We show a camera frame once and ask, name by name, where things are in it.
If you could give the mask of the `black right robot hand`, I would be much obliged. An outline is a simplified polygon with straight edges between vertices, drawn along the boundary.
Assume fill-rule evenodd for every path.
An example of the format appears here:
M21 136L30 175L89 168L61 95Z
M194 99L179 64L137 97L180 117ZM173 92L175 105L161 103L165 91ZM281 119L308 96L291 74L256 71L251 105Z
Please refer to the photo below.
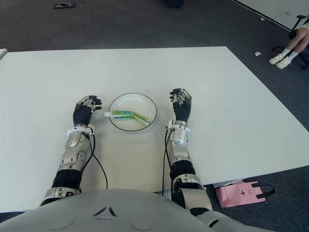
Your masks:
M176 120L187 123L192 105L192 96L190 93L184 88L173 89L173 91L170 92L170 100Z

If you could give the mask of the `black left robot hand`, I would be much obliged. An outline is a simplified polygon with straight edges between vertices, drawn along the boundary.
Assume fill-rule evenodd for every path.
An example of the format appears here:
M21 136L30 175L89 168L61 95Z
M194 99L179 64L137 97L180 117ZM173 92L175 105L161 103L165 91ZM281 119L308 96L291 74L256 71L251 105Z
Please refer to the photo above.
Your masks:
M73 112L74 126L87 126L90 122L92 113L102 109L102 101L97 96L89 95L80 99Z

